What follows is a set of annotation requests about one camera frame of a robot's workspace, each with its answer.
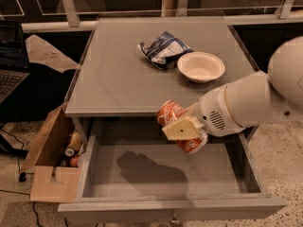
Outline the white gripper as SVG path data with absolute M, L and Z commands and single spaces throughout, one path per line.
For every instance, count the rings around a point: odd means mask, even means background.
M 284 99 L 262 71 L 227 83 L 184 108 L 183 117 L 162 128 L 169 140 L 221 137 L 282 118 Z

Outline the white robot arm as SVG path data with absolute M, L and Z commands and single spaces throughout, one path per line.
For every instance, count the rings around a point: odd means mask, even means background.
M 201 96 L 162 131 L 169 140 L 190 140 L 204 131 L 217 137 L 262 123 L 303 117 L 303 37 L 281 45 L 268 71 L 257 71 Z

